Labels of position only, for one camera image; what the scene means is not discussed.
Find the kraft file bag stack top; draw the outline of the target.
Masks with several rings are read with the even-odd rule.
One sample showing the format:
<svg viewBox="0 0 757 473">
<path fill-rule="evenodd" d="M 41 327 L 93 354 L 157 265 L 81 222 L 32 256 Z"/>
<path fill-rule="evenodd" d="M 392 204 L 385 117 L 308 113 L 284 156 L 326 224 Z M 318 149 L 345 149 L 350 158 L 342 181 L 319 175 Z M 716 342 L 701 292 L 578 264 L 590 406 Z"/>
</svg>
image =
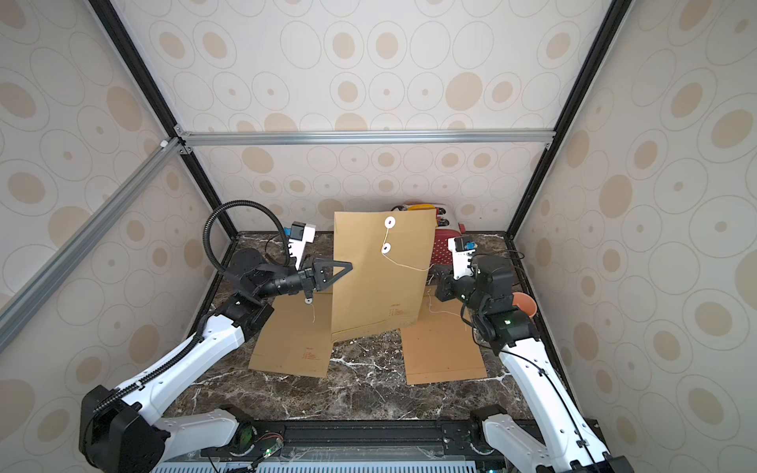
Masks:
<svg viewBox="0 0 757 473">
<path fill-rule="evenodd" d="M 334 342 L 416 323 L 436 229 L 434 210 L 334 214 L 333 256 L 353 265 L 333 286 Z"/>
</svg>

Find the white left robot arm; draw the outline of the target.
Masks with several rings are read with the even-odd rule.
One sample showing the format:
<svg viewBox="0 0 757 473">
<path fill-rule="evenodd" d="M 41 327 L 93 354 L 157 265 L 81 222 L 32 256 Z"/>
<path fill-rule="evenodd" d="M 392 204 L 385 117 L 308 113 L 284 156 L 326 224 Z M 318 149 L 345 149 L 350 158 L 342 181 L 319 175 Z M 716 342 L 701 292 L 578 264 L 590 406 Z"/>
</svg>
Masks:
<svg viewBox="0 0 757 473">
<path fill-rule="evenodd" d="M 316 258 L 297 269 L 244 250 L 220 274 L 235 289 L 218 309 L 201 317 L 195 333 L 142 374 L 108 389 L 102 385 L 81 404 L 79 451 L 102 472 L 150 472 L 193 451 L 232 445 L 247 453 L 252 427 L 234 408 L 168 418 L 166 410 L 199 376 L 256 337 L 274 313 L 279 296 L 329 289 L 348 274 L 346 261 Z"/>
</svg>

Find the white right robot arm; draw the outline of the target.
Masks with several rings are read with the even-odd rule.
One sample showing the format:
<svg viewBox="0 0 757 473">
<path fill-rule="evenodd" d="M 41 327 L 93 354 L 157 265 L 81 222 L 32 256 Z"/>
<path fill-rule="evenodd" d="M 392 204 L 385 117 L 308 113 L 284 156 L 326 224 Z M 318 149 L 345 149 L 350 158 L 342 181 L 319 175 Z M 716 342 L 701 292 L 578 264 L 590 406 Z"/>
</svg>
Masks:
<svg viewBox="0 0 757 473">
<path fill-rule="evenodd" d="M 520 472 L 632 471 L 597 437 L 559 380 L 533 320 L 536 302 L 513 290 L 509 258 L 457 252 L 450 266 L 432 272 L 436 298 L 461 302 L 462 320 L 514 378 L 541 435 L 530 435 L 508 414 L 485 414 L 479 425 L 488 447 Z"/>
</svg>

